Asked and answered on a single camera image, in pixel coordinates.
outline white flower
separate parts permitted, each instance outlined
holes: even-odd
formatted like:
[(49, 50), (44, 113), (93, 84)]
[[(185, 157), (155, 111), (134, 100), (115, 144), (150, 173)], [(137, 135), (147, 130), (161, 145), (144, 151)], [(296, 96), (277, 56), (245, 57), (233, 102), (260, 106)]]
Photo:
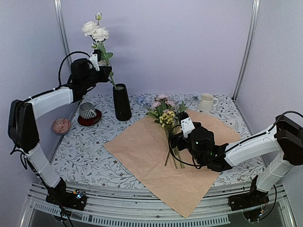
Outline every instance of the white flower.
[(96, 42), (103, 42), (109, 38), (109, 31), (105, 27), (99, 27), (91, 34), (91, 37), (93, 37)]
[(83, 25), (82, 32), (84, 32), (85, 36), (92, 35), (97, 28), (98, 24), (96, 22), (89, 21)]

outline black vase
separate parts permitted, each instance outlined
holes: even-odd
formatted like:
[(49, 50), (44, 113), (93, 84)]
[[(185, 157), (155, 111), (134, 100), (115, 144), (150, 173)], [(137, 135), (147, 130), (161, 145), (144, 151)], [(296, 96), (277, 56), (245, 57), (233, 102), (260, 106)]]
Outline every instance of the black vase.
[(117, 89), (113, 87), (114, 105), (116, 118), (119, 121), (127, 121), (132, 117), (131, 107), (125, 84), (116, 84)]

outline floral tablecloth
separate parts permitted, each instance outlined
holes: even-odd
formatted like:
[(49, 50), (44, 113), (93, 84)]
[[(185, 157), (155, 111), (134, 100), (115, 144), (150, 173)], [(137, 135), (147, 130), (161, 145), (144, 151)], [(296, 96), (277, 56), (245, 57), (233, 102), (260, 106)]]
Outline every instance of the floral tablecloth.
[[(101, 121), (91, 127), (78, 124), (79, 113), (71, 121), (71, 130), (64, 136), (54, 156), (52, 166), (64, 180), (73, 183), (84, 183), (94, 186), (143, 189), (141, 184), (103, 144), (112, 140), (135, 121), (143, 118), (147, 109), (143, 103), (151, 102), (156, 95), (130, 95), (133, 116), (126, 122), (115, 117), (112, 96), (85, 96), (83, 102), (91, 102), (102, 112)], [(189, 109), (198, 111), (193, 95), (169, 95), (176, 102), (184, 101)], [(216, 96), (219, 103), (209, 113), (241, 134), (241, 139), (250, 134), (246, 125), (228, 96)], [(265, 166), (261, 157), (253, 158), (222, 172), (213, 186), (244, 183), (251, 181), (263, 172)]]

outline red saucer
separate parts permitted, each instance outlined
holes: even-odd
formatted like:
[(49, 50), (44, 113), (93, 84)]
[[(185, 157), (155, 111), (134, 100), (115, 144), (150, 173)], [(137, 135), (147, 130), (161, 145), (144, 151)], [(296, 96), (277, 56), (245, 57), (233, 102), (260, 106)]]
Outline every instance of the red saucer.
[(96, 109), (96, 113), (97, 113), (97, 116), (90, 118), (90, 119), (84, 119), (79, 115), (78, 123), (82, 126), (92, 126), (92, 125), (98, 123), (101, 120), (102, 113), (100, 110), (97, 110), (97, 109)]

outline brown wrapping paper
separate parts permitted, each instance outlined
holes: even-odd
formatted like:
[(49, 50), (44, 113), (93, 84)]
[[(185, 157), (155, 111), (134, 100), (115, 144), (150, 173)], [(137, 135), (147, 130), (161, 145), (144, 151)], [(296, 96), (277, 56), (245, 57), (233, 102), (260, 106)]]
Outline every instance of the brown wrapping paper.
[[(219, 119), (207, 114), (187, 111), (194, 122), (214, 132), (216, 145), (236, 142), (240, 135)], [(114, 155), (142, 184), (160, 200), (187, 218), (207, 193), (219, 173), (203, 167), (176, 169), (169, 158), (165, 131), (151, 117), (145, 117), (128, 127), (104, 147)], [(187, 150), (181, 152), (183, 161), (192, 163)]]

